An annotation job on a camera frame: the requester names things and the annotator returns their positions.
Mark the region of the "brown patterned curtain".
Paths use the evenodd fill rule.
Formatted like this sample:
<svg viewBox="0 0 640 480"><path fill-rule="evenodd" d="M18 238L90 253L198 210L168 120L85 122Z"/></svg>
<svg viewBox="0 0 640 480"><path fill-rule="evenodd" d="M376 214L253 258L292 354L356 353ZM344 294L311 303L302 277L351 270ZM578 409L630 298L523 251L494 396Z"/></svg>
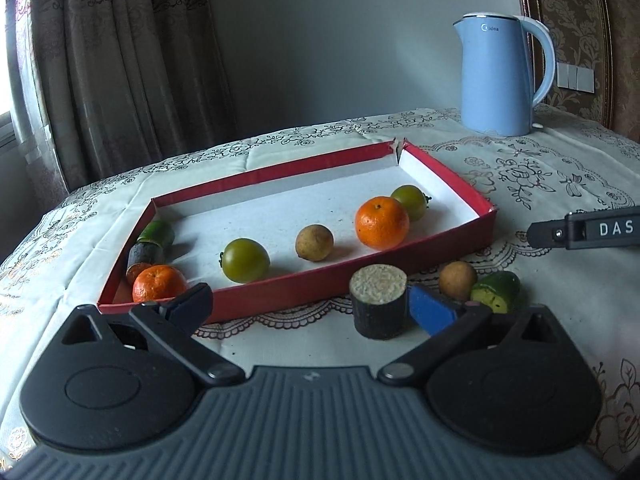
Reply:
<svg viewBox="0 0 640 480"><path fill-rule="evenodd" d="M38 202L238 134L208 0L6 0L18 147Z"/></svg>

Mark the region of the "small green cucumber piece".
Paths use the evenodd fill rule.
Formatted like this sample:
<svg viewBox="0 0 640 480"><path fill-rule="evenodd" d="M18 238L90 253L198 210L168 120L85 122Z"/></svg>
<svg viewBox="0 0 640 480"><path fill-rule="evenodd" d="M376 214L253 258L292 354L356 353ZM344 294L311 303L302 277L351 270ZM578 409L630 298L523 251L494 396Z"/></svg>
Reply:
<svg viewBox="0 0 640 480"><path fill-rule="evenodd" d="M168 249L175 240L175 232L171 224L164 220L152 220L137 238L139 243L151 243Z"/></svg>

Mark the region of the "large green cucumber piece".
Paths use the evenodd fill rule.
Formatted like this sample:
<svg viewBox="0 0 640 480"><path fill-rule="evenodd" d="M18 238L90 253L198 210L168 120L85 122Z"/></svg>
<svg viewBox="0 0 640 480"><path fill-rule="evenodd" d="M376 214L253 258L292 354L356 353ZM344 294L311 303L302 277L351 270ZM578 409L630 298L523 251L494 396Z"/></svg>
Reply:
<svg viewBox="0 0 640 480"><path fill-rule="evenodd" d="M470 299L490 307L495 313L506 314L513 310L521 291L521 281L511 271L491 273L471 289Z"/></svg>

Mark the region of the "red shallow cardboard tray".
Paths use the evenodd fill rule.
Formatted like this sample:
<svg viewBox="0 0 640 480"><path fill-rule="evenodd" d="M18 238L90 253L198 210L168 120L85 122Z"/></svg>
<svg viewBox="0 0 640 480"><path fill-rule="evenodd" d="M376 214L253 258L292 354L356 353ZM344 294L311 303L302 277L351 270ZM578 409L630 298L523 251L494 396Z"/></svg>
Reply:
<svg viewBox="0 0 640 480"><path fill-rule="evenodd" d="M431 197L424 216L411 223L404 241L384 252L356 235L359 207L412 184ZM114 263L98 306L104 313L132 306L125 278L130 248L146 225L167 221L175 232L168 260L190 284L213 289L213 322L298 307L342 296L352 274L388 263L413 274L490 245L498 209L468 182L407 141L391 140L282 162L242 174L180 188L149 200ZM299 258L297 234L311 224L333 234L322 261ZM236 284L221 270L219 256L237 238L250 238L268 252L260 281Z"/></svg>

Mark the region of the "large orange mandarin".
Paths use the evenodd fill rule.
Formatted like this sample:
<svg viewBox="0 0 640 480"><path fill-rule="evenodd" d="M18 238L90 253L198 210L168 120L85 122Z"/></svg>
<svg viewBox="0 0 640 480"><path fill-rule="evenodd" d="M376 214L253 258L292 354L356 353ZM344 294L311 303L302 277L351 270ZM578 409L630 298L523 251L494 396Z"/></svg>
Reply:
<svg viewBox="0 0 640 480"><path fill-rule="evenodd" d="M408 235L409 229L407 211L393 197L373 197L356 212L355 231L358 240L372 249L387 250L398 246Z"/></svg>

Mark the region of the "light blue electric kettle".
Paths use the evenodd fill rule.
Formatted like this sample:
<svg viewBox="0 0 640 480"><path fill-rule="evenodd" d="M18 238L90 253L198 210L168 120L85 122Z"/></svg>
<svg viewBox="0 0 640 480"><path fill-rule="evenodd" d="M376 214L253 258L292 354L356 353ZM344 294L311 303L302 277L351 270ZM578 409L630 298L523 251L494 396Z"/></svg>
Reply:
<svg viewBox="0 0 640 480"><path fill-rule="evenodd" d="M462 44L462 124L497 136L525 136L533 110L549 93L555 50L548 27L527 16L475 12L454 22ZM544 51L544 76L534 86L527 37Z"/></svg>

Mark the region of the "green tomato in tray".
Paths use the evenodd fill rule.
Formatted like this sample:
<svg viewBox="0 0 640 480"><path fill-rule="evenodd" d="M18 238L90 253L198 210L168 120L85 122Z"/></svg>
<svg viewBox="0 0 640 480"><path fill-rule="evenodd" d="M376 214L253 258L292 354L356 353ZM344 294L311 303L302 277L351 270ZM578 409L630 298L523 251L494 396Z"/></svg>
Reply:
<svg viewBox="0 0 640 480"><path fill-rule="evenodd" d="M390 197L404 207L411 222L416 222L424 216L431 200L430 196L425 195L420 188L411 184L396 188Z"/></svg>

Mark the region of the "white embroidered lace tablecloth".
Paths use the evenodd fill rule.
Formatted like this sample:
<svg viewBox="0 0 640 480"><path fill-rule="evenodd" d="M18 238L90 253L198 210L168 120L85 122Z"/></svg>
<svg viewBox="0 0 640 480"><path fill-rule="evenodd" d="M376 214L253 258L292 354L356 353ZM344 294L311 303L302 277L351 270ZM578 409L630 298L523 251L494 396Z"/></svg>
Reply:
<svg viewBox="0 0 640 480"><path fill-rule="evenodd" d="M138 215L155 196L304 158L405 139L498 208L491 246L469 255L480 275L508 270L523 298L545 304L582 350L603 390L590 448L614 470L639 456L637 248L533 248L526 230L570 212L639 201L639 147L548 105L528 136L494 138L453 110L415 110L298 127L181 155L73 192L1 261L1 465L34 445L18 408L21 385L70 310L92 304Z"/></svg>

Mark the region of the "small orange mandarin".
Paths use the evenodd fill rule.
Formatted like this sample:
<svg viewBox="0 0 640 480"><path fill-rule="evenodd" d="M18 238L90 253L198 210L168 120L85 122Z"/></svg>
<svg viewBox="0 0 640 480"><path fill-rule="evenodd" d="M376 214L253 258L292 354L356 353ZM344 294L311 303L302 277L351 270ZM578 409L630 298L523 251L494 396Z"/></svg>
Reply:
<svg viewBox="0 0 640 480"><path fill-rule="evenodd" d="M168 264L143 270L132 285L132 300L145 302L177 297L188 289L182 273Z"/></svg>

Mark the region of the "brown longan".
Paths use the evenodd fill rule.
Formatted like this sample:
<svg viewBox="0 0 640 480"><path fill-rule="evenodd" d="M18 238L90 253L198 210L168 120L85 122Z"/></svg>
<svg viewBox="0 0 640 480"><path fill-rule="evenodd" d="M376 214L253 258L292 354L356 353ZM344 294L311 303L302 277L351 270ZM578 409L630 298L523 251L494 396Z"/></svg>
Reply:
<svg viewBox="0 0 640 480"><path fill-rule="evenodd" d="M333 250L332 232L321 224L305 226L296 236L295 251L299 258L311 262L324 260Z"/></svg>
<svg viewBox="0 0 640 480"><path fill-rule="evenodd" d="M442 268L438 277L439 291L456 301L470 299L472 287L477 282L475 269L465 261L453 261Z"/></svg>

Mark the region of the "white wall switch panel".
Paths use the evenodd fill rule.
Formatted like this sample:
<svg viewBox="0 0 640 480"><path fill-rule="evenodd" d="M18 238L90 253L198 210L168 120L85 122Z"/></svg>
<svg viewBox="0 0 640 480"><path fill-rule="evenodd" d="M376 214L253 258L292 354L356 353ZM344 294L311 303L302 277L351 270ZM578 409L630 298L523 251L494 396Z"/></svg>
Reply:
<svg viewBox="0 0 640 480"><path fill-rule="evenodd" d="M556 85L560 89L593 94L596 92L595 82L592 68L562 62L556 63Z"/></svg>

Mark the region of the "green tomato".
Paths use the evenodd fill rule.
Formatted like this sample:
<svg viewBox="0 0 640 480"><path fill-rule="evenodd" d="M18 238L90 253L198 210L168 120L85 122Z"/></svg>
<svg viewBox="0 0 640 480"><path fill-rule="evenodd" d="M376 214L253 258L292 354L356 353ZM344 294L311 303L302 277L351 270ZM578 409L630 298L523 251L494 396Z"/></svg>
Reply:
<svg viewBox="0 0 640 480"><path fill-rule="evenodd" d="M237 238L224 248L219 264L229 280L245 284L260 280L267 273L270 258L261 244L250 238Z"/></svg>
<svg viewBox="0 0 640 480"><path fill-rule="evenodd" d="M425 195L420 188L411 184L396 188L390 197L404 207L411 222L416 222L424 216L431 200L430 196Z"/></svg>

